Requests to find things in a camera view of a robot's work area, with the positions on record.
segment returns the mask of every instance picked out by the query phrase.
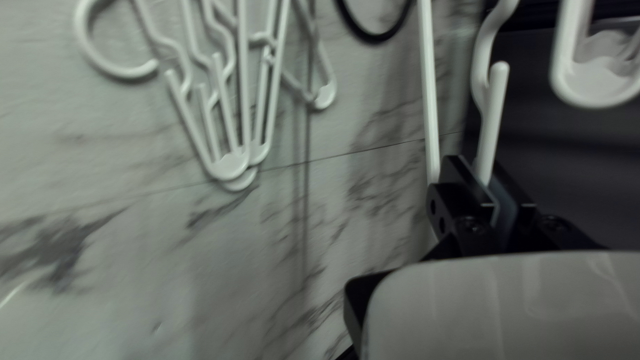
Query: black metal bracket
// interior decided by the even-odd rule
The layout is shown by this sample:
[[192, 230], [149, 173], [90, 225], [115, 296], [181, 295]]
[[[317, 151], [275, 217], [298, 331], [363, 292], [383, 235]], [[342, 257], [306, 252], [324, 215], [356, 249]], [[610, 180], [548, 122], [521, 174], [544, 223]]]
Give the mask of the black metal bracket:
[[[571, 222], [542, 215], [537, 205], [495, 164], [487, 188], [462, 156], [445, 156], [440, 179], [427, 191], [427, 213], [438, 244], [421, 261], [513, 252], [606, 249]], [[360, 351], [367, 306], [393, 270], [358, 276], [344, 287], [344, 322]]]

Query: black rubber ring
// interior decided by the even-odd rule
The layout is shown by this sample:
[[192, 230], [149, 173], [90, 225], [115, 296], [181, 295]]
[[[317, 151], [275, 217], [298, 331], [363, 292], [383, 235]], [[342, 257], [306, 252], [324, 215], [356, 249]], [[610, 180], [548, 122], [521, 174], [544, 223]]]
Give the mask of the black rubber ring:
[[392, 38], [398, 32], [398, 30], [402, 28], [402, 25], [404, 24], [409, 14], [409, 9], [413, 4], [413, 0], [406, 0], [402, 9], [402, 13], [400, 13], [400, 17], [398, 17], [396, 23], [389, 30], [378, 34], [371, 33], [370, 31], [367, 31], [366, 29], [361, 27], [361, 25], [353, 18], [353, 15], [351, 14], [351, 11], [347, 7], [347, 4], [344, 2], [344, 0], [335, 0], [335, 4], [336, 6], [338, 6], [338, 11], [342, 16], [342, 20], [344, 20], [344, 22], [347, 24], [347, 27], [353, 32], [356, 37], [369, 44], [380, 44], [381, 42], [385, 42]]

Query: marble wall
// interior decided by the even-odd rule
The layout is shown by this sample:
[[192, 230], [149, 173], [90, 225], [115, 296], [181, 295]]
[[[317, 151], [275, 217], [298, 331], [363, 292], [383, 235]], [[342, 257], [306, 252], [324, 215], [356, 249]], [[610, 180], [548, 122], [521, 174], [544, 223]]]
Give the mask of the marble wall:
[[[149, 3], [181, 39], [177, 2]], [[350, 2], [381, 28], [400, 3]], [[416, 11], [371, 47], [333, 2], [310, 4], [336, 103], [314, 113], [283, 90], [276, 146], [258, 180], [229, 193], [201, 171], [161, 78], [123, 84], [83, 60], [75, 5], [0, 3], [0, 359], [333, 359], [349, 345], [345, 281], [432, 245]], [[263, 5], [250, 6], [255, 30]], [[454, 153], [466, 65], [452, 54], [477, 6], [433, 6], [440, 139]], [[292, 17], [285, 62], [306, 79], [299, 33]], [[94, 37], [122, 63], [149, 56], [127, 1]]]

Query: white plastic cover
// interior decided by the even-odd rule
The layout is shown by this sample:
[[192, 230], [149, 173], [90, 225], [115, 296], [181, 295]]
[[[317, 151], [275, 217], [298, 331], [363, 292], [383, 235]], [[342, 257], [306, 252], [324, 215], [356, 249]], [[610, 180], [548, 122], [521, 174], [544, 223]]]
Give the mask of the white plastic cover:
[[640, 359], [640, 252], [431, 261], [371, 298], [363, 360]]

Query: hanger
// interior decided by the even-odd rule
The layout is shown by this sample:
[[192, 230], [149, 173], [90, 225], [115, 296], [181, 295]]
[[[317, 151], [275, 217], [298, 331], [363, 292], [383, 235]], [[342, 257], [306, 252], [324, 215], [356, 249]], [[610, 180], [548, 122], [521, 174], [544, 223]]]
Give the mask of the hanger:
[[489, 68], [491, 50], [498, 30], [513, 15], [520, 0], [500, 0], [486, 17], [476, 36], [471, 63], [471, 93], [482, 117], [480, 139], [474, 163], [476, 176], [488, 185], [493, 172], [509, 64], [498, 61]]
[[[101, 1], [102, 0], [81, 0], [76, 8], [76, 14], [74, 17], [74, 30], [78, 43], [80, 45], [80, 49], [84, 52], [84, 55], [89, 62], [98, 70], [110, 76], [124, 80], [141, 79], [157, 71], [159, 68], [159, 61], [157, 59], [151, 59], [145, 64], [137, 67], [124, 67], [103, 57], [103, 55], [95, 48], [89, 36], [90, 19], [93, 9], [97, 3]], [[241, 175], [243, 175], [243, 177], [239, 182], [242, 184], [245, 184], [248, 179], [252, 180], [251, 175], [255, 177], [255, 171], [246, 175], [243, 173], [248, 166], [249, 160], [249, 148], [248, 145], [245, 145], [248, 144], [249, 136], [247, 135], [247, 131], [243, 133], [245, 142], [243, 143], [244, 148], [241, 147], [237, 139], [237, 133], [235, 130], [236, 125], [234, 124], [235, 121], [230, 110], [229, 96], [226, 91], [226, 80], [234, 67], [234, 53], [227, 54], [228, 61], [226, 67], [221, 63], [222, 60], [220, 53], [213, 54], [213, 56], [206, 56], [205, 54], [202, 54], [198, 47], [197, 39], [195, 38], [195, 29], [190, 4], [188, 3], [188, 0], [182, 0], [183, 21], [187, 30], [186, 33], [189, 42], [189, 52], [194, 60], [206, 69], [210, 81], [209, 89], [207, 89], [204, 84], [198, 84], [196, 87], [200, 98], [202, 115], [205, 119], [205, 136], [202, 134], [193, 112], [191, 111], [191, 107], [188, 104], [193, 75], [187, 51], [185, 51], [178, 42], [163, 36], [156, 29], [144, 0], [133, 1], [136, 10], [140, 15], [143, 28], [149, 35], [151, 41], [155, 43], [155, 45], [171, 49], [178, 55], [182, 80], [179, 79], [178, 74], [174, 69], [169, 69], [164, 72], [164, 76], [167, 79], [174, 103], [180, 113], [180, 116], [185, 122], [189, 137], [196, 148], [204, 169], [211, 177], [223, 181], [237, 179]], [[217, 85], [217, 91], [214, 91], [214, 84]], [[225, 131], [230, 146], [230, 152], [226, 154], [221, 154], [218, 135], [216, 134], [211, 118], [211, 110], [217, 103], [220, 103], [221, 106], [223, 123], [225, 125]], [[238, 181], [236, 181], [236, 183], [229, 184], [229, 186], [231, 188], [241, 187]]]
[[640, 93], [640, 28], [588, 36], [594, 0], [562, 0], [551, 56], [551, 87], [564, 102], [587, 109], [617, 106]]
[[[209, 1], [218, 4], [217, 0]], [[278, 3], [280, 3], [280, 13], [277, 13]], [[262, 46], [250, 165], [259, 164], [271, 149], [281, 81], [314, 110], [327, 108], [331, 105], [337, 93], [335, 73], [324, 45], [319, 39], [314, 21], [308, 9], [300, 0], [296, 0], [293, 5], [302, 19], [303, 30], [312, 41], [312, 48], [316, 51], [320, 65], [319, 69], [325, 83], [316, 92], [311, 93], [305, 89], [295, 76], [282, 67], [291, 0], [270, 0], [266, 12], [267, 23], [265, 30], [254, 33], [249, 38], [251, 46]], [[226, 13], [224, 16], [227, 18], [226, 22], [229, 24], [236, 23], [233, 15], [229, 12]]]

